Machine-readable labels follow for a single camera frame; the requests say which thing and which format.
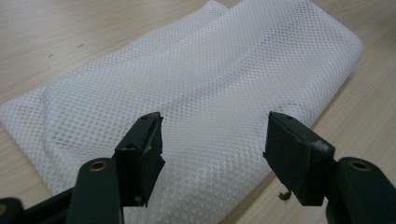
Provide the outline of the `white cloth mat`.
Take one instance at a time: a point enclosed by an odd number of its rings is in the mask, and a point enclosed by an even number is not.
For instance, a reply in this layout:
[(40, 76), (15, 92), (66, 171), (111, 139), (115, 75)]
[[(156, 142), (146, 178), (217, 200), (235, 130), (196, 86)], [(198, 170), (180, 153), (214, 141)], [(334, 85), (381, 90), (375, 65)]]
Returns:
[(210, 1), (180, 21), (0, 105), (49, 190), (112, 155), (143, 115), (163, 116), (165, 165), (133, 224), (218, 224), (269, 174), (272, 111), (312, 124), (362, 53), (311, 0)]

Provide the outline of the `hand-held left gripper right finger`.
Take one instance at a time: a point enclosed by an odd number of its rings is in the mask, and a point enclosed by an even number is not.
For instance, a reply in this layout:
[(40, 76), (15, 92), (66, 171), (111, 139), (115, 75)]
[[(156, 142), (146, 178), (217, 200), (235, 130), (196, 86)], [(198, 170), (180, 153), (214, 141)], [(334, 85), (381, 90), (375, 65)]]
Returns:
[(335, 147), (296, 118), (278, 112), (268, 116), (264, 158), (280, 182), (304, 206), (320, 206), (325, 171)]

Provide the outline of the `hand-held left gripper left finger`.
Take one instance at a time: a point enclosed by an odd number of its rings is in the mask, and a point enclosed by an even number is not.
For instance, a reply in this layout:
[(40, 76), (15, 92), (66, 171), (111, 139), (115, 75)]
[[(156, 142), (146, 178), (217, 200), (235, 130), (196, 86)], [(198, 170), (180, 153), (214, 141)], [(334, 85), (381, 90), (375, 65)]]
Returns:
[(160, 112), (140, 117), (115, 148), (122, 206), (148, 206), (165, 165), (162, 122)]

